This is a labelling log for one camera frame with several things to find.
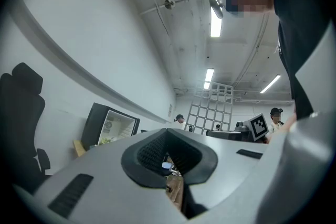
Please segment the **person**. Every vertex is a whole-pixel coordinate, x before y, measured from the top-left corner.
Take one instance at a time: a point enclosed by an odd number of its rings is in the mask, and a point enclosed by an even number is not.
[[[185,126],[185,120],[183,115],[179,114],[176,116],[176,119],[174,120],[174,122],[177,121],[179,124],[181,124],[181,129],[184,130],[184,126]]]
[[[275,12],[279,17],[279,56],[289,77],[296,117],[298,120],[308,117],[313,109],[295,75],[314,51],[330,21],[323,1],[219,0],[219,3],[223,12],[238,17],[266,12]]]
[[[278,108],[271,109],[270,116],[272,119],[272,123],[268,126],[267,136],[276,132],[277,130],[280,129],[281,126],[283,126],[283,123],[281,122],[282,111],[283,111],[282,109],[278,109]]]

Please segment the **cap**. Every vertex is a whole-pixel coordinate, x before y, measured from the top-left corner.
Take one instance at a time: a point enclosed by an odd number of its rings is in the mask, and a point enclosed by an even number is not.
[[[282,109],[278,109],[278,108],[272,108],[271,109],[271,115],[274,115],[275,113],[279,113],[279,114],[281,114],[282,113]]]
[[[178,120],[178,119],[184,119],[184,118],[183,118],[183,115],[181,115],[181,114],[177,115],[177,116],[176,116],[176,120]]]

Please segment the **white grid panel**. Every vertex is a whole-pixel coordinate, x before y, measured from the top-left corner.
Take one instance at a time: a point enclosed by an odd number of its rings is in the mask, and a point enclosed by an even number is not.
[[[204,89],[204,82],[197,82],[184,129],[191,125],[194,133],[205,134],[207,130],[214,130],[219,124],[220,130],[230,130],[233,87],[209,82],[207,90]]]

